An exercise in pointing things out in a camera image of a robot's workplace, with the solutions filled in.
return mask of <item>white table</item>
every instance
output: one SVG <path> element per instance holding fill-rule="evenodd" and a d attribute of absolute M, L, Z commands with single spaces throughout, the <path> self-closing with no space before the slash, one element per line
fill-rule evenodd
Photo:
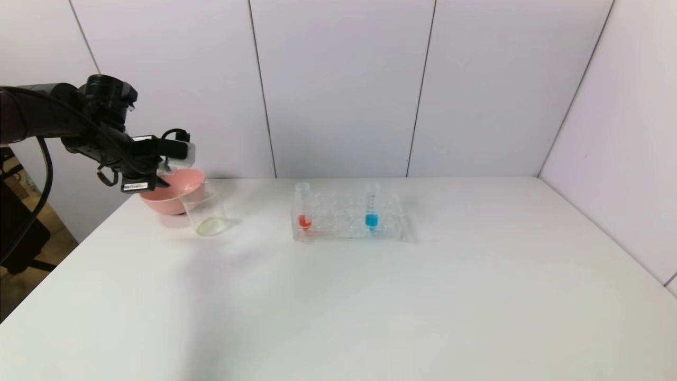
<path fill-rule="evenodd" d="M 406 242 L 293 241 L 294 180 L 224 180 L 211 239 L 132 197 L 0 325 L 0 379 L 677 380 L 675 297 L 543 182 L 380 182 Z"/>

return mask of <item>blue liquid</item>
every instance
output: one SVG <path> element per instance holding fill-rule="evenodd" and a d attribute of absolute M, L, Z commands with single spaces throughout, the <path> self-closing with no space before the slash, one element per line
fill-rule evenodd
<path fill-rule="evenodd" d="M 364 217 L 364 224 L 367 225 L 369 230 L 374 231 L 378 226 L 378 214 L 367 214 Z"/>

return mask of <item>white wall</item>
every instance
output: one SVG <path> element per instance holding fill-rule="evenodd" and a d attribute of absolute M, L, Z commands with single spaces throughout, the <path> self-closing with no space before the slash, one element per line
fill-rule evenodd
<path fill-rule="evenodd" d="M 541 178 L 660 282 L 677 271 L 677 1 L 615 2 Z"/>
<path fill-rule="evenodd" d="M 610 5 L 438 1 L 409 176 L 537 176 Z"/>
<path fill-rule="evenodd" d="M 247 0 L 73 5 L 102 74 L 139 92 L 130 134 L 184 128 L 207 176 L 275 176 Z"/>
<path fill-rule="evenodd" d="M 67 1 L 0 1 L 0 84 L 83 84 L 96 67 Z M 127 199 L 96 177 L 97 163 L 47 141 L 54 165 L 49 203 L 75 239 L 82 241 Z M 12 150 L 40 188 L 45 164 L 35 139 Z"/>
<path fill-rule="evenodd" d="M 251 0 L 278 176 L 405 176 L 434 0 Z"/>

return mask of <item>robotic arm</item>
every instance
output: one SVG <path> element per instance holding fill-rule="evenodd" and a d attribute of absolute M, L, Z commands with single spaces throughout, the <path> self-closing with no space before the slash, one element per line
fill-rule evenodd
<path fill-rule="evenodd" d="M 191 166 L 195 146 L 182 129 L 161 137 L 132 138 L 125 132 L 127 111 L 133 110 L 137 92 L 128 83 L 107 75 L 92 75 L 79 89 L 67 83 L 0 87 L 0 142 L 36 136 L 61 138 L 66 150 L 97 161 L 97 175 L 113 186 L 122 175 L 124 193 L 153 191 L 168 186 L 157 171 Z M 166 139 L 176 133 L 176 140 Z M 109 167 L 113 180 L 101 169 Z"/>

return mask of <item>clear plastic cup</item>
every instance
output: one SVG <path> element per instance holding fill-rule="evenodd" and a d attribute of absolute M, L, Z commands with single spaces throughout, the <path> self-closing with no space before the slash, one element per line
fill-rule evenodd
<path fill-rule="evenodd" d="M 206 181 L 189 185 L 180 199 L 195 233 L 202 237 L 213 237 L 226 230 L 223 200 L 216 184 Z"/>

